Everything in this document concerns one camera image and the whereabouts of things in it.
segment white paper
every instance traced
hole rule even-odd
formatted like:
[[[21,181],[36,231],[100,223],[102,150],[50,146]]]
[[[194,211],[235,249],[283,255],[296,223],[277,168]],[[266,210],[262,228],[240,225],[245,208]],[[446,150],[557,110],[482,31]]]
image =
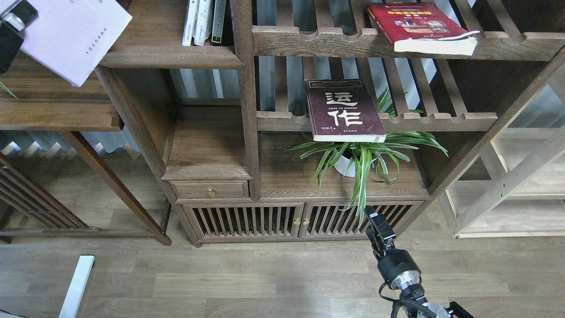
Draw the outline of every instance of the white paper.
[[[115,0],[28,0],[38,11],[21,50],[81,86],[132,17]],[[13,0],[0,0],[0,11]]]

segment spider plant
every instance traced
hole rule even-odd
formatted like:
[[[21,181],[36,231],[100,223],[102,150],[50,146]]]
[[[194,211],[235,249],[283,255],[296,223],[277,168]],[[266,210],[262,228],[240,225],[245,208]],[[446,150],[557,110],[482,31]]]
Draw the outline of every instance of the spider plant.
[[[14,95],[14,93],[12,93],[12,91],[9,88],[7,88],[6,85],[4,85],[4,83],[2,83],[1,81],[0,81],[0,88],[8,92],[8,94],[12,95],[14,98],[17,98],[16,95]]]
[[[396,115],[391,100],[390,92],[386,89],[378,98],[380,113],[388,113],[391,116]],[[302,153],[300,159],[304,159],[314,153],[322,153],[320,163],[312,178],[312,181],[318,178],[320,188],[328,168],[333,167],[342,155],[350,156],[346,170],[355,165],[355,182],[351,200],[346,209],[352,208],[355,202],[357,202],[356,213],[360,215],[359,224],[363,221],[364,207],[367,202],[367,177],[371,172],[371,167],[375,168],[378,179],[382,181],[381,185],[391,187],[400,177],[400,160],[410,162],[410,157],[400,150],[416,150],[423,145],[437,148],[447,156],[447,150],[437,142],[436,138],[432,134],[423,131],[388,132],[385,141],[382,143],[348,142],[318,144],[316,141],[309,141],[287,150],[306,149],[317,145],[317,147]],[[390,159],[396,166],[397,176],[394,178],[383,178],[383,175],[389,174],[387,159]]]

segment book cover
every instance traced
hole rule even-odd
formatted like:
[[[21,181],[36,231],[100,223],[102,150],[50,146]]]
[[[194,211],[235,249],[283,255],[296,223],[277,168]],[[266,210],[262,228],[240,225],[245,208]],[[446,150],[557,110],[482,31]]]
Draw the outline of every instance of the book cover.
[[[362,79],[306,80],[315,141],[382,143],[386,131]]]
[[[396,52],[472,55],[477,40],[434,3],[368,3],[367,12]]]
[[[198,15],[194,28],[194,45],[203,46],[212,33],[213,0],[198,0]]]
[[[194,25],[196,23],[196,13],[198,12],[198,0],[188,0],[186,8],[186,21],[184,23],[184,33],[182,34],[182,45],[190,46]]]
[[[0,3],[0,12],[12,3]],[[84,83],[132,19],[110,0],[29,3],[38,15],[21,33],[21,50],[74,86]]]

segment dark red book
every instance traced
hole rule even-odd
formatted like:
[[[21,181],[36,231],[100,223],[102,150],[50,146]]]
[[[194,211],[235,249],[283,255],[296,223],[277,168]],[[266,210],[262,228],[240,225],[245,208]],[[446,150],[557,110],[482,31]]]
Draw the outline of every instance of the dark red book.
[[[368,3],[367,12],[395,52],[473,55],[477,39],[434,3]]]
[[[315,141],[382,143],[386,131],[361,79],[306,80]]]

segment wooden cabinet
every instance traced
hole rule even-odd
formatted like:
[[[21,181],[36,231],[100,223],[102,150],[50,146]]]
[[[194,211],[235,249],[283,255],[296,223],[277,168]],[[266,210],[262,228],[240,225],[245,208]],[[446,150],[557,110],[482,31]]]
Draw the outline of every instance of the wooden cabinet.
[[[556,15],[565,14],[560,1],[550,2]],[[434,149],[408,152],[412,160],[402,164],[393,187],[371,177],[369,201],[404,207],[391,210],[398,233],[464,173],[565,58],[563,26],[527,3],[478,0],[471,8],[467,1],[451,1],[461,24],[481,31],[471,57],[392,51],[371,28],[365,3],[349,1],[353,31],[344,32],[335,25],[329,1],[313,1],[312,32],[294,26],[294,17],[303,12],[293,12],[291,0],[276,2],[275,25],[254,25],[252,1],[232,0],[235,46],[200,47],[180,45],[185,1],[131,1],[133,20],[97,74],[196,246],[362,236],[336,223],[345,218],[340,209],[324,212],[348,201],[352,181],[329,171],[320,188],[311,182],[316,158],[299,160],[298,153],[283,150],[301,143],[298,133],[310,129],[304,111],[289,107],[287,58],[301,60],[304,79],[316,77],[316,58],[327,59],[332,78],[345,77],[341,57],[354,58],[368,87],[375,75],[369,59],[380,59],[398,114],[380,114],[385,128],[433,132],[449,150],[449,158]],[[274,57],[275,87],[261,87],[256,79],[260,55]],[[408,59],[422,113],[408,109],[396,58]],[[427,58],[436,69],[431,82],[423,68]],[[236,69],[241,99],[181,105],[171,68]],[[275,91],[273,111],[258,107],[263,89]],[[370,93],[376,99],[376,92]],[[211,184],[229,185],[226,196],[214,190],[217,197],[204,198]],[[294,225],[296,218],[304,223],[305,215],[309,227]]]

